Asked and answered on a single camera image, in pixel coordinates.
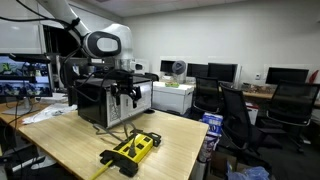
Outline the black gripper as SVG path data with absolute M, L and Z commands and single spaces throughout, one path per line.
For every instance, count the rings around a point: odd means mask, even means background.
M 141 98 L 140 87 L 133 86 L 133 75 L 125 70 L 115 69 L 110 74 L 115 83 L 111 85 L 111 94 L 116 97 L 116 105 L 120 105 L 120 95 L 126 94 L 133 100 L 133 108 L 137 107 L 137 100 Z

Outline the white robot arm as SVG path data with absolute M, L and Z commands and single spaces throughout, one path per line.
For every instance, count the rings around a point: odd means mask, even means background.
M 90 31 L 80 17 L 70 8 L 66 0 L 36 0 L 59 22 L 80 44 L 82 51 L 90 58 L 114 57 L 121 63 L 122 75 L 119 81 L 126 85 L 118 88 L 122 94 L 127 94 L 134 103 L 141 98 L 141 92 L 133 86 L 130 75 L 133 56 L 132 34 L 129 27 L 121 24 L 111 24 L 98 31 Z

